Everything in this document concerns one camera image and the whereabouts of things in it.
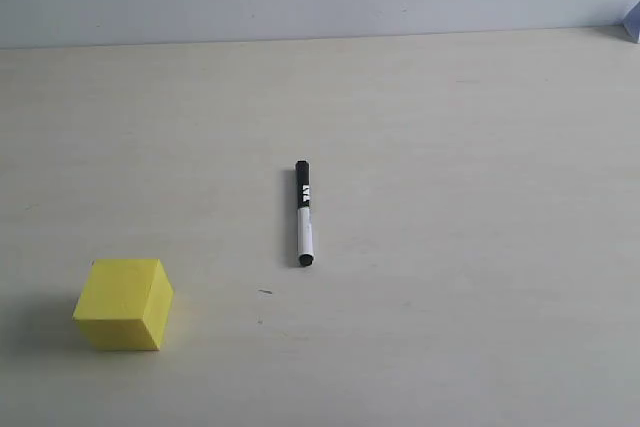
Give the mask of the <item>black and white marker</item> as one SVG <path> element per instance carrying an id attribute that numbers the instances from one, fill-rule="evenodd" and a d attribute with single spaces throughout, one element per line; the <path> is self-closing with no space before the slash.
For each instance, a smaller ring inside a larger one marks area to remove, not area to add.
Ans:
<path id="1" fill-rule="evenodd" d="M 297 195 L 297 257 L 301 267 L 311 266 L 314 259 L 311 221 L 310 165 L 306 160 L 295 164 Z"/>

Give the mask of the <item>yellow foam cube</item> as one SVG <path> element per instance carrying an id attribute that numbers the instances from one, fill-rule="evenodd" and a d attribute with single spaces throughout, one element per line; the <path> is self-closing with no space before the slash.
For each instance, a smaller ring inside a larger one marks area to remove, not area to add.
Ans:
<path id="1" fill-rule="evenodd" d="M 100 351 L 158 351 L 174 296 L 158 259 L 97 259 L 72 319 Z"/>

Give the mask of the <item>folded white paper card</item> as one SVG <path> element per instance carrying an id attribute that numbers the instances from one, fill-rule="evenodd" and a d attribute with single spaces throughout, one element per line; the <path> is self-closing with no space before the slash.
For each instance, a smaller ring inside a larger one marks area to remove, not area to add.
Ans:
<path id="1" fill-rule="evenodd" d="M 630 40 L 635 44 L 640 43 L 640 2 L 637 2 L 625 15 L 622 25 Z"/>

